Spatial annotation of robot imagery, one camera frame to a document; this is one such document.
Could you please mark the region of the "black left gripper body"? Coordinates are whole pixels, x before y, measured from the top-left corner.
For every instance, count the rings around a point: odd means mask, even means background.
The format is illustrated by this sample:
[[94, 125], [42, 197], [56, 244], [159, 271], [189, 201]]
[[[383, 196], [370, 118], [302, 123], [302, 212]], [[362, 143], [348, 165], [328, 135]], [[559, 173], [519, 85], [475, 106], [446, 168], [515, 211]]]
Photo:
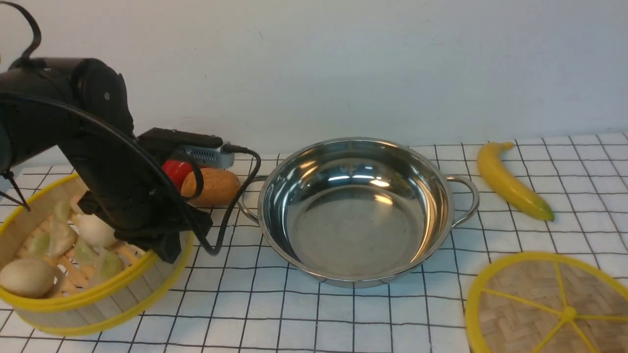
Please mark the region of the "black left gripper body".
[[204, 250], [213, 254], [207, 234], [213, 225], [211, 216], [196, 209], [186, 197], [179, 197], [185, 207], [170, 197], [155, 193], [114, 197], [86, 192], [77, 205], [87, 215], [96, 215], [114, 230], [114, 237], [145, 251], [153, 251], [161, 260], [173, 264], [182, 247], [175, 244], [179, 234], [190, 231]]

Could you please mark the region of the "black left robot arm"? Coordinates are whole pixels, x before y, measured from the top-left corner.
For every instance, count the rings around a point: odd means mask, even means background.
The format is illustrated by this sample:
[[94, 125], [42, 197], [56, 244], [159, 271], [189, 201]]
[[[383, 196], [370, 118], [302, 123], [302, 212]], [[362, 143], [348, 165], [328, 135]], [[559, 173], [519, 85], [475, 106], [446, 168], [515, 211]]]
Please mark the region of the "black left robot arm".
[[174, 263], [175, 239], [202, 247], [212, 220], [180, 195], [162, 165], [194, 134], [153, 128], [137, 136], [123, 76], [97, 59], [36, 58], [1, 74], [1, 174], [60, 148], [87, 192], [78, 202], [117, 239]]

